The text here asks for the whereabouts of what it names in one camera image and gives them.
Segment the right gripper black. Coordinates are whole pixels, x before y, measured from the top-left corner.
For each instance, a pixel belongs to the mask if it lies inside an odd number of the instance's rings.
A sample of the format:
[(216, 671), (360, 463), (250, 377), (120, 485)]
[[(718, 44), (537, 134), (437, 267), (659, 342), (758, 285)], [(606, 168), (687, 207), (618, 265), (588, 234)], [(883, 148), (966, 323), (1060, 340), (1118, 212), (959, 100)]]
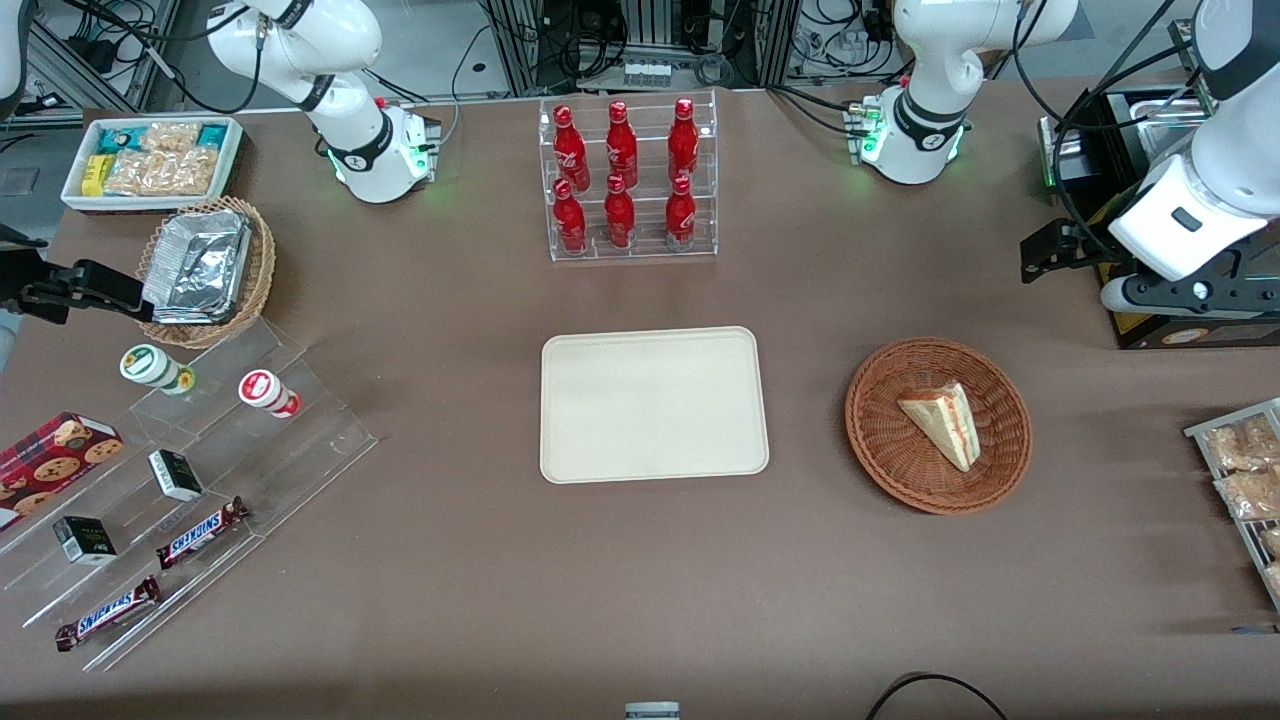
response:
[(134, 277), (91, 260), (59, 266), (45, 261), (37, 250), (1, 252), (3, 310), (65, 324), (70, 305), (116, 313), (133, 320), (154, 319), (154, 305), (145, 299), (145, 284)]

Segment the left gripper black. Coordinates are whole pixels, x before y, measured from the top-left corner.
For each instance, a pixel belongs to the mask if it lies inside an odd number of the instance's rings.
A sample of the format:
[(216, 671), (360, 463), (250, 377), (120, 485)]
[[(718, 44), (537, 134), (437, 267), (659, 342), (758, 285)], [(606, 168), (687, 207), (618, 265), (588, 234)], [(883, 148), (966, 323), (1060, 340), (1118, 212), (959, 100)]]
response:
[(1066, 219), (1048, 222), (1021, 241), (1021, 283), (1030, 284), (1051, 272), (1083, 268), (1087, 259), (1094, 268), (1100, 287), (1137, 272), (1134, 256), (1105, 225), (1088, 227), (1083, 251), (1076, 223)]

